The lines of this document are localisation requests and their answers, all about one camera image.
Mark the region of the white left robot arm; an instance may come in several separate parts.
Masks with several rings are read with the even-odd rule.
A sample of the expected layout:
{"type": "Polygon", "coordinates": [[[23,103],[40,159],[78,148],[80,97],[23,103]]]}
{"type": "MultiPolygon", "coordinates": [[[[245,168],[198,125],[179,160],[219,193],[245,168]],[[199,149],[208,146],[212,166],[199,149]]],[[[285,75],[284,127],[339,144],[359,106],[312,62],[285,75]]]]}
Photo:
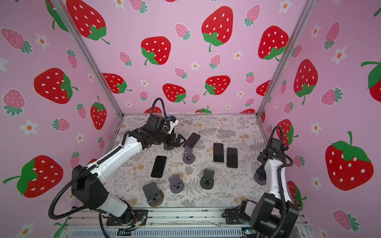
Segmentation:
{"type": "Polygon", "coordinates": [[[133,209],[124,200],[110,194],[104,187],[108,177],[128,159],[152,145],[166,144],[180,147],[187,140],[181,134],[168,133],[165,130],[145,131],[137,128],[125,132],[122,142],[113,151],[86,167],[77,166],[72,177],[79,177],[71,185],[71,193],[85,208],[101,213],[109,213],[121,224],[128,224],[133,219],[133,209]]]}

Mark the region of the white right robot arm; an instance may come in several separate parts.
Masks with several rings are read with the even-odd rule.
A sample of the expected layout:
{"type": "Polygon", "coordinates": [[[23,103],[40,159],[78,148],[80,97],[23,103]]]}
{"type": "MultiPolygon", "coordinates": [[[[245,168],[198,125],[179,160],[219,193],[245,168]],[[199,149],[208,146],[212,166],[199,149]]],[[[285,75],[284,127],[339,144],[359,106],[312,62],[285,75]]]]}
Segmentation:
{"type": "Polygon", "coordinates": [[[299,208],[292,203],[287,191],[285,169],[293,165],[284,152],[270,146],[264,150],[267,191],[258,202],[241,203],[239,217],[253,234],[244,238],[288,238],[299,217],[299,208]]]}

